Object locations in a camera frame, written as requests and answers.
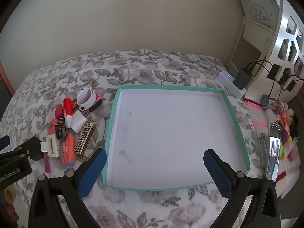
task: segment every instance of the black charger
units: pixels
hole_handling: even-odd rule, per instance
[[[233,84],[238,89],[243,90],[243,88],[246,87],[251,77],[252,77],[252,73],[248,69],[242,68],[235,77]]]

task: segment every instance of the shallow tray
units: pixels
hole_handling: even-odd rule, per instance
[[[250,170],[241,129],[222,90],[119,86],[105,143],[104,185],[156,191],[212,183],[203,162],[210,148],[235,171]]]

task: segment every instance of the blue gripper pad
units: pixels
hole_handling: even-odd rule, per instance
[[[11,143],[10,137],[8,135],[0,138],[0,151],[6,148]]]
[[[89,195],[106,162],[106,151],[98,148],[87,162],[81,164],[81,166],[85,164],[86,171],[77,179],[77,193],[80,199]]]
[[[221,195],[230,199],[236,184],[234,170],[229,164],[224,163],[212,149],[205,151],[203,159],[204,164]]]

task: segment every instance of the floral tablecloth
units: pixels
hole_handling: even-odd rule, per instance
[[[218,72],[225,70],[213,57],[183,53],[131,50],[100,52],[68,58],[32,71],[11,99],[0,122],[0,137],[9,135],[11,144],[2,152],[37,136],[46,140],[54,107],[64,97],[74,98],[82,87],[92,87],[104,97],[103,105],[87,119],[97,125],[84,157],[70,168],[51,158],[48,177],[63,176],[76,170],[106,140],[108,119],[113,98],[119,85],[155,84],[219,88],[226,92],[238,118],[251,170],[248,176],[261,177],[263,167],[257,138],[250,114],[242,100],[237,100],[216,81]],[[33,172],[16,182],[18,197],[29,210],[38,177],[44,174],[44,161],[30,160]],[[227,199],[214,184],[198,188],[167,192],[135,192],[105,188],[98,178],[84,203],[103,228],[207,228],[219,215]],[[71,227],[77,227],[63,198],[63,211]],[[239,227],[248,208],[244,205],[235,227]]]

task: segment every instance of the beige wall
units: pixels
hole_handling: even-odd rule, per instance
[[[16,89],[35,68],[124,49],[205,54],[227,62],[243,16],[239,0],[22,0],[0,34]]]

